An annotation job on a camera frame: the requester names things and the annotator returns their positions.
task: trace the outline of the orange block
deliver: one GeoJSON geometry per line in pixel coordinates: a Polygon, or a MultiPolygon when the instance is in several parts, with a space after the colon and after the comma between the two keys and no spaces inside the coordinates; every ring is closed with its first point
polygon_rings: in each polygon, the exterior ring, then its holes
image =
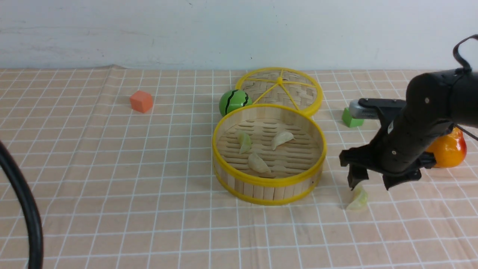
{"type": "Polygon", "coordinates": [[[131,108],[141,113],[145,113],[152,107],[151,94],[144,91],[137,91],[130,96],[131,108]]]}

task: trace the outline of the green block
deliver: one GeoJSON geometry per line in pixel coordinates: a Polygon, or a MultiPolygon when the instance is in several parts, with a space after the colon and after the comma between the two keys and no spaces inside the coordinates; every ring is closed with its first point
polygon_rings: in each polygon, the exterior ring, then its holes
{"type": "Polygon", "coordinates": [[[348,128],[362,126],[363,124],[363,119],[352,118],[350,112],[348,111],[348,107],[344,109],[344,113],[342,114],[342,121],[344,121],[345,125],[347,125],[348,128]]]}

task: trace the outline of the green ball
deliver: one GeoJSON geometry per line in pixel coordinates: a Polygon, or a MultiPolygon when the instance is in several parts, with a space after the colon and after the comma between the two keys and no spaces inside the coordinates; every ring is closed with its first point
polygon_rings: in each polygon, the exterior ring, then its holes
{"type": "Polygon", "coordinates": [[[230,90],[221,97],[219,111],[224,117],[227,113],[250,104],[252,104],[252,100],[245,91],[230,90]]]}

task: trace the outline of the black wire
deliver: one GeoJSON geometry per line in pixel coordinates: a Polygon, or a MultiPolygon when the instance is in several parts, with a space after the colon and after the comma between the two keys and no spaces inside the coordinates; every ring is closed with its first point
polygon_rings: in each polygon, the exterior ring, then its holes
{"type": "Polygon", "coordinates": [[[463,129],[463,127],[461,127],[460,125],[455,124],[455,126],[456,126],[458,129],[460,129],[462,132],[466,133],[469,137],[471,137],[471,138],[473,138],[473,139],[475,139],[475,140],[478,141],[478,137],[476,137],[474,134],[472,134],[472,133],[470,133],[469,131],[463,129]]]}
{"type": "Polygon", "coordinates": [[[0,141],[0,166],[8,177],[10,184],[17,195],[23,210],[28,231],[30,258],[28,269],[42,269],[43,267],[43,231],[42,219],[33,194],[23,177],[20,168],[15,163],[5,145],[0,141]]]}
{"type": "Polygon", "coordinates": [[[468,39],[476,39],[478,40],[478,34],[474,34],[472,36],[469,36],[465,39],[463,39],[462,41],[460,41],[460,43],[456,44],[455,47],[453,48],[453,57],[455,58],[455,60],[461,65],[463,66],[463,68],[458,68],[456,71],[457,72],[460,72],[460,73],[468,73],[468,72],[471,72],[471,66],[470,64],[460,55],[460,52],[458,51],[458,48],[460,47],[460,45],[462,43],[464,43],[465,41],[467,41],[468,39]]]}

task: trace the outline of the toy orange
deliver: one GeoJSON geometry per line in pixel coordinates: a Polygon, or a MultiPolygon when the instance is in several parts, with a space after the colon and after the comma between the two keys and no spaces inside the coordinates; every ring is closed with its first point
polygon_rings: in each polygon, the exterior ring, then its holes
{"type": "Polygon", "coordinates": [[[451,168],[463,162],[467,144],[463,132],[454,127],[450,134],[437,138],[426,151],[435,155],[435,168],[451,168]]]}

